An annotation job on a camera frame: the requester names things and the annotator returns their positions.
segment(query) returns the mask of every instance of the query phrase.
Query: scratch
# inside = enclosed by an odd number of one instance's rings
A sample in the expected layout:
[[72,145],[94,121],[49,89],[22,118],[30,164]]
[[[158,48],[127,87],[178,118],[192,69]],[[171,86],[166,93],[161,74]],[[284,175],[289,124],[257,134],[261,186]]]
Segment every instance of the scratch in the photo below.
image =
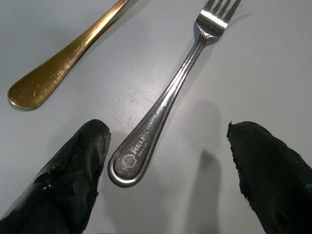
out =
[[37,84],[36,90],[34,91],[34,97],[35,97],[35,95],[36,95],[36,92],[37,92],[38,87],[39,87],[39,84]]

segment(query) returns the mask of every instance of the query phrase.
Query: fork handle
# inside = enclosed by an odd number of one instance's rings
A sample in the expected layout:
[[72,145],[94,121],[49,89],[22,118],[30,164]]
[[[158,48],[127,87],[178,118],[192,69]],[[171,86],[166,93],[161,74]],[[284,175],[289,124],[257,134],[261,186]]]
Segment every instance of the fork handle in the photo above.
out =
[[8,91],[9,101],[22,109],[35,109],[45,102],[69,71],[113,23],[129,0],[119,0],[89,29],[45,63],[18,80]]
[[199,36],[167,89],[113,154],[108,171],[116,185],[131,187],[144,176],[172,105],[206,42]]

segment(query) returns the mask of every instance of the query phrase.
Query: gold spoon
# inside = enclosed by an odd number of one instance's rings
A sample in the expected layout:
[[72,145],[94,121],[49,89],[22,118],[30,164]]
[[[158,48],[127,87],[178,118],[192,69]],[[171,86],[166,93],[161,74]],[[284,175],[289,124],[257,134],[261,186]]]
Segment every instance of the gold spoon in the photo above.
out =
[[22,109],[33,110],[42,105],[88,48],[116,20],[114,17],[129,0],[119,0],[89,29],[45,63],[18,80],[8,91],[8,99]]

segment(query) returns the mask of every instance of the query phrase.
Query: stainless steel fork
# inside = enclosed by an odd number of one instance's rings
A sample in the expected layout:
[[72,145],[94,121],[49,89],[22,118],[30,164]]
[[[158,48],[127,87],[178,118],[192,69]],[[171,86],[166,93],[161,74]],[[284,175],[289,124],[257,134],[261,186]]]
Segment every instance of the stainless steel fork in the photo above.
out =
[[203,48],[217,42],[241,0],[209,0],[196,19],[199,37],[176,76],[141,122],[126,137],[108,165],[110,179],[131,187],[144,176],[172,105]]

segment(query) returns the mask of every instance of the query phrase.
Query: white surface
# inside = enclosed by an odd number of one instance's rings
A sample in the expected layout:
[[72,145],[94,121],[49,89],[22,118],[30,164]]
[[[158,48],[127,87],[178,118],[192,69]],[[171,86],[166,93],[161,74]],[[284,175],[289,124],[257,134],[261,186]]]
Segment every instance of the white surface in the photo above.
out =
[[[312,165],[312,1],[243,3],[186,81],[142,182],[121,189],[103,172],[85,234],[263,234],[239,191],[231,120],[258,122]],[[39,109],[12,108],[9,87],[113,4],[0,1],[0,216],[85,122],[110,127],[111,156],[191,48],[205,0],[142,0]]]

